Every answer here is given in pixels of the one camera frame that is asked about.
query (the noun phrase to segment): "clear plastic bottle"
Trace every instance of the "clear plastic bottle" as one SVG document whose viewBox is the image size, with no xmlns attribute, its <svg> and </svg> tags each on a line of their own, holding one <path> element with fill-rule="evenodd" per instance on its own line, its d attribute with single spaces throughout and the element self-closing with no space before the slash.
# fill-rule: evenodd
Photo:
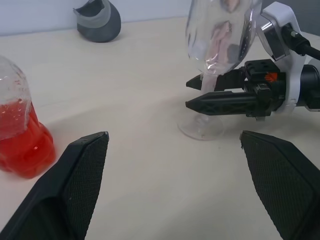
<svg viewBox="0 0 320 240">
<path fill-rule="evenodd" d="M 262 0 L 192 0 L 185 37 L 188 56 L 202 72 L 202 94 L 213 92 L 217 77 L 246 57 L 261 6 Z M 224 132 L 219 117 L 198 113 L 185 116 L 178 126 L 198 140 L 213 140 Z"/>
<path fill-rule="evenodd" d="M 24 73 L 0 56 L 0 169 L 30 179 L 55 158 L 53 138 L 38 122 Z"/>
</svg>

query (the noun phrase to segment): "black cable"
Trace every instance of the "black cable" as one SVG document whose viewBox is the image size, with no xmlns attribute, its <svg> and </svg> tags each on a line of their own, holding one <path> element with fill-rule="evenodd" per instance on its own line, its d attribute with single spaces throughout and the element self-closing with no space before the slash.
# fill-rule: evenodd
<svg viewBox="0 0 320 240">
<path fill-rule="evenodd" d="M 320 61 L 320 51 L 313 48 L 309 40 L 300 33 L 294 31 L 291 26 L 284 26 L 281 33 L 283 40 L 289 49 L 295 51 L 299 55 L 308 55 Z"/>
</svg>

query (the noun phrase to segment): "clear wine glass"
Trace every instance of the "clear wine glass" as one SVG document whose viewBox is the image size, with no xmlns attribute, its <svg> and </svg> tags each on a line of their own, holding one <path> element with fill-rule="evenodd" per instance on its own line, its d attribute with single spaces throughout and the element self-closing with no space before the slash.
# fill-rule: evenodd
<svg viewBox="0 0 320 240">
<path fill-rule="evenodd" d="M 246 57 L 256 36 L 262 0 L 192 0 L 185 37 L 189 58 L 202 72 L 201 94 L 214 92 L 217 78 Z M 210 141 L 224 132 L 218 116 L 188 112 L 179 129 L 187 136 Z"/>
</svg>

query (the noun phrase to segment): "white table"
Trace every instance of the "white table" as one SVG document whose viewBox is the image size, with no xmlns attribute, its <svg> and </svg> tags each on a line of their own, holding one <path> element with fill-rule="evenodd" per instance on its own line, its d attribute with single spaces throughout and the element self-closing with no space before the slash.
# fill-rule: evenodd
<svg viewBox="0 0 320 240">
<path fill-rule="evenodd" d="M 126 23 L 111 43 L 76 30 L 0 38 L 0 53 L 22 68 L 38 118 L 60 156 L 85 135 L 109 131 L 100 195 L 87 240 L 280 240 L 255 191 L 242 130 L 293 142 L 320 168 L 320 114 L 256 123 L 223 116 L 217 141 L 184 136 L 177 119 L 199 92 L 185 50 L 186 19 Z M 320 37 L 308 35 L 320 48 Z M 246 60 L 269 58 L 258 39 Z M 0 229 L 38 178 L 0 172 Z"/>
</svg>

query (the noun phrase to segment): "wine glass base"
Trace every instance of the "wine glass base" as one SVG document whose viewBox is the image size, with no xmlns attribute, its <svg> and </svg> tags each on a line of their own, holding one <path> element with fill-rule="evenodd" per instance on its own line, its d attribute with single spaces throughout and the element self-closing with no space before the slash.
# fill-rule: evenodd
<svg viewBox="0 0 320 240">
<path fill-rule="evenodd" d="M 224 124 L 218 116 L 188 112 L 177 123 L 186 136 L 200 141 L 213 141 L 224 134 Z"/>
</svg>

